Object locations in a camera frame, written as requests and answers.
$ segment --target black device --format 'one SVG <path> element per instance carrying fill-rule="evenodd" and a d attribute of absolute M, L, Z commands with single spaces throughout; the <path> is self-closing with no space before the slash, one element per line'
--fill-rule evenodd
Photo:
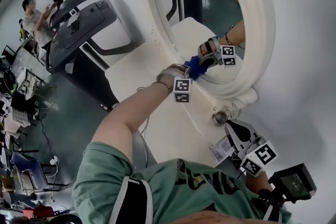
<path fill-rule="evenodd" d="M 303 163 L 275 172 L 268 182 L 273 184 L 275 189 L 272 192 L 261 189 L 258 192 L 259 198 L 253 199 L 252 203 L 265 212 L 265 215 L 268 215 L 268 218 L 264 220 L 269 221 L 281 222 L 279 212 L 285 202 L 291 201 L 295 204 L 298 200 L 309 200 L 317 191 L 317 187 Z"/>
<path fill-rule="evenodd" d="M 296 203 L 298 200 L 309 200 L 316 193 L 316 185 L 306 166 L 297 166 L 278 171 L 268 181 L 275 186 L 272 194 L 275 197 L 285 196 L 285 201 Z"/>

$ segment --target black strap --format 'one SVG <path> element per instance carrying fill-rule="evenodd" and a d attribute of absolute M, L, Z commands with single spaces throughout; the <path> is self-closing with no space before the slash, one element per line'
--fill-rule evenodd
<path fill-rule="evenodd" d="M 209 41 L 206 41 L 206 42 L 204 43 L 204 45 L 205 45 L 206 50 L 207 50 L 207 52 L 208 52 L 207 54 L 212 53 L 212 48 L 211 48 L 211 46 L 210 46 Z"/>
<path fill-rule="evenodd" d="M 142 181 L 130 178 L 116 224 L 146 223 L 147 192 Z"/>

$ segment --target bracelet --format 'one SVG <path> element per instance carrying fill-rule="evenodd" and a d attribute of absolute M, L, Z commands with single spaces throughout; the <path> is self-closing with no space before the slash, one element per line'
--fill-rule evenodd
<path fill-rule="evenodd" d="M 227 38 L 227 33 L 225 33 L 225 39 L 226 39 L 226 42 L 229 46 L 233 46 L 232 43 L 230 42 L 230 40 Z"/>
<path fill-rule="evenodd" d="M 166 83 L 164 83 L 164 82 L 162 82 L 162 81 L 156 81 L 156 82 L 154 82 L 152 85 L 154 85 L 154 84 L 162 84 L 162 85 L 165 85 L 165 86 L 167 87 L 167 89 L 169 90 L 169 93 L 173 92 L 173 90 L 172 90 Z"/>

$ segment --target chair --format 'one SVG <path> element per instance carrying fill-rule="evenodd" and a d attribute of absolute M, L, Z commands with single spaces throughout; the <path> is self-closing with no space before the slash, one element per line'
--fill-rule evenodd
<path fill-rule="evenodd" d="M 49 183 L 45 176 L 45 172 L 42 169 L 41 163 L 35 158 L 22 155 L 19 152 L 14 152 L 12 155 L 12 162 L 14 163 L 14 165 L 16 166 L 17 170 L 20 173 L 29 172 L 32 178 L 34 192 L 60 191 L 60 189 L 50 189 L 50 188 L 47 189 L 46 187 L 47 186 L 67 186 L 64 184 Z"/>

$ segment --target floor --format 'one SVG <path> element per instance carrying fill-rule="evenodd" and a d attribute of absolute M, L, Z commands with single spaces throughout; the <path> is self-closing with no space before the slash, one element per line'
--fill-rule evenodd
<path fill-rule="evenodd" d="M 242 19 L 238 0 L 203 0 L 203 24 L 219 38 L 224 37 L 230 26 Z M 236 47 L 236 53 L 244 58 L 244 49 Z"/>
<path fill-rule="evenodd" d="M 44 204 L 50 204 L 55 210 L 63 210 L 65 207 L 71 211 L 73 210 L 71 189 L 76 180 L 82 154 L 107 112 L 96 100 L 76 88 L 60 74 L 50 75 L 47 84 L 42 85 L 37 94 L 40 95 L 37 96 L 40 108 L 48 108 L 55 102 L 48 110 L 40 109 L 39 114 L 51 153 L 39 121 L 35 122 L 36 126 L 23 129 L 28 135 L 21 136 L 19 143 L 25 150 L 39 150 L 28 155 L 37 158 L 41 163 L 48 164 L 51 156 L 56 155 L 59 158 L 59 170 L 54 183 L 69 186 L 63 188 L 61 192 L 54 192 L 55 202 L 50 200 L 51 193 L 46 193 L 40 198 Z M 140 132 L 135 133 L 133 137 L 133 161 L 136 169 L 145 168 L 146 154 L 148 165 L 155 164 L 151 152 L 148 149 L 145 152 Z"/>

